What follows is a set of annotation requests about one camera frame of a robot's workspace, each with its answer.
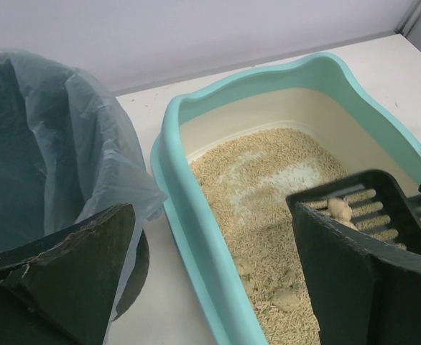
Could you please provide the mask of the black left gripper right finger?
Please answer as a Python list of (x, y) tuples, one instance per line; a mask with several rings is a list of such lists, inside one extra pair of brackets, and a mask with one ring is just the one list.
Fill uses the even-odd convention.
[(421, 344), (421, 255), (301, 203), (292, 224), (322, 344)]

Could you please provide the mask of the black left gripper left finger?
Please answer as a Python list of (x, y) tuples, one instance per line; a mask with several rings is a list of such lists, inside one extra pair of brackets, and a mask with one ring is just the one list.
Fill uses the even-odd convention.
[(102, 344), (135, 222), (115, 205), (0, 253), (0, 344)]

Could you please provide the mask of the black litter scoop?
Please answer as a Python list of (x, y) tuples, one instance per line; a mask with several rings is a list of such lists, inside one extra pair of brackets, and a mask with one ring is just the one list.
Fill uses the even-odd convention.
[(369, 169), (331, 182), (290, 194), (286, 197), (292, 211), (296, 203), (309, 205), (323, 213), (327, 200), (340, 198), (353, 211), (351, 222), (369, 236), (397, 232), (390, 244), (403, 244), (421, 255), (421, 193), (407, 196), (397, 180), (379, 169)]

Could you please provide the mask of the translucent blue bin liner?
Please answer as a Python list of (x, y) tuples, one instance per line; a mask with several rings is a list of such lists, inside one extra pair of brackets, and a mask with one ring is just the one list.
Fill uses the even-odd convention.
[(131, 120), (100, 82), (39, 55), (0, 50), (0, 253), (132, 205), (111, 320), (131, 299), (144, 222), (165, 199)]

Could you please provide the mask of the teal litter box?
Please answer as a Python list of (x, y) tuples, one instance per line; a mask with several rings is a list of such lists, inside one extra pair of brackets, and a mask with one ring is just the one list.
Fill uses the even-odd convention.
[(218, 344), (265, 344), (221, 230), (189, 161), (260, 129), (303, 129), (348, 170), (376, 167), (402, 189), (421, 182), (421, 143), (378, 104), (337, 55), (320, 52), (245, 70), (167, 105), (150, 162), (193, 288)]

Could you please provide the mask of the beige litter clump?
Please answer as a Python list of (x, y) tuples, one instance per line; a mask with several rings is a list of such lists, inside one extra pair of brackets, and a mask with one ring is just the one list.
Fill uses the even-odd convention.
[(357, 227), (351, 222), (352, 209), (351, 207), (340, 198), (329, 198), (327, 200), (327, 207), (330, 215), (337, 222), (351, 228), (358, 230)]

